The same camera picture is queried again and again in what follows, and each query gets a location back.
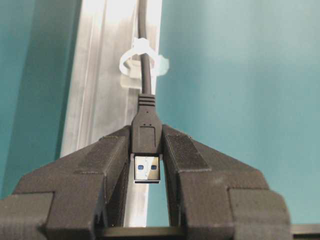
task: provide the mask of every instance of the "teal wall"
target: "teal wall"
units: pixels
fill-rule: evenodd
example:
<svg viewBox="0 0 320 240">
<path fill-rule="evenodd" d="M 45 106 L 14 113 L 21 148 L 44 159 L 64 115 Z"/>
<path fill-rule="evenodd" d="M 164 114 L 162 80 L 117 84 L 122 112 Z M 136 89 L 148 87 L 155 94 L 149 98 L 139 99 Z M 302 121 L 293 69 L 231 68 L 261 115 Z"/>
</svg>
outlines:
<svg viewBox="0 0 320 240">
<path fill-rule="evenodd" d="M 162 7 L 161 119 L 260 169 L 293 223 L 320 224 L 319 10 L 319 0 Z"/>
<path fill-rule="evenodd" d="M 60 153 L 79 0 L 0 1 L 0 188 Z"/>
</svg>

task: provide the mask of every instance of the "black cable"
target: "black cable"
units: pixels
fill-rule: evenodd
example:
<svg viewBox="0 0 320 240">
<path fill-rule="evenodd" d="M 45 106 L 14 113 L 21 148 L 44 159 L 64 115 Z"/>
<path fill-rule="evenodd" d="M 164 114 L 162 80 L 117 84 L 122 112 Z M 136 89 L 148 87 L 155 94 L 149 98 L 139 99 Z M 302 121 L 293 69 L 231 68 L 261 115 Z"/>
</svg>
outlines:
<svg viewBox="0 0 320 240">
<path fill-rule="evenodd" d="M 147 39 L 146 27 L 147 14 L 147 0 L 139 0 L 138 9 L 138 36 L 139 38 Z M 151 72 L 150 61 L 148 54 L 140 55 L 141 61 L 141 79 L 142 79 L 142 93 L 151 94 Z"/>
</svg>

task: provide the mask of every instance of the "metal usb plug shell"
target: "metal usb plug shell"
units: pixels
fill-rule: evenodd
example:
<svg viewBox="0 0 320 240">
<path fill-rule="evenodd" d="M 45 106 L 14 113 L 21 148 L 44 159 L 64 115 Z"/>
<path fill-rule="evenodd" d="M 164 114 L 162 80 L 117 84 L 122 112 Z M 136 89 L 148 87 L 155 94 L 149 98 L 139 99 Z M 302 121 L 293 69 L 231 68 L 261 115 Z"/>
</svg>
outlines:
<svg viewBox="0 0 320 240">
<path fill-rule="evenodd" d="M 160 181 L 160 160 L 162 155 L 134 155 L 131 162 L 134 162 L 134 182 L 158 184 Z"/>
</svg>

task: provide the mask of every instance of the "cable strain relief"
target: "cable strain relief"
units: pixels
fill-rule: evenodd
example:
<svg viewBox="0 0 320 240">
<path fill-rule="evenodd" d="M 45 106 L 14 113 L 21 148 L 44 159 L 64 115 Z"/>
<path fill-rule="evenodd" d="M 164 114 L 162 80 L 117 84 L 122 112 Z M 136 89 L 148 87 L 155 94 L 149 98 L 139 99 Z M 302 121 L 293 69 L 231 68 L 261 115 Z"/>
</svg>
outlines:
<svg viewBox="0 0 320 240">
<path fill-rule="evenodd" d="M 156 96 L 152 94 L 139 94 L 138 106 L 156 106 Z"/>
</svg>

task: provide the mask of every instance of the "metal frame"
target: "metal frame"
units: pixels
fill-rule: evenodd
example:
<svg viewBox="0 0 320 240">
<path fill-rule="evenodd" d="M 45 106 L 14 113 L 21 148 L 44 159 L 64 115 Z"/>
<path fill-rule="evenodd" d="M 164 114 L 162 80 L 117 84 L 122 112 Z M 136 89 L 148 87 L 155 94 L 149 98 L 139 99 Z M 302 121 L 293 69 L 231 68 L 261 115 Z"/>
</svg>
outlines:
<svg viewBox="0 0 320 240">
<path fill-rule="evenodd" d="M 82 0 L 61 157 L 130 125 L 137 113 L 140 91 L 123 87 L 123 83 L 132 80 L 121 74 L 119 60 L 137 36 L 138 2 Z M 147 34 L 156 52 L 159 50 L 161 9 L 162 0 L 148 1 Z M 155 87 L 156 78 L 153 77 L 153 93 Z M 140 212 L 143 215 L 136 216 L 127 207 L 125 226 L 145 227 L 149 185 L 129 184 L 128 192 L 130 203 L 127 206 L 132 203 L 135 208 L 144 210 Z"/>
</svg>

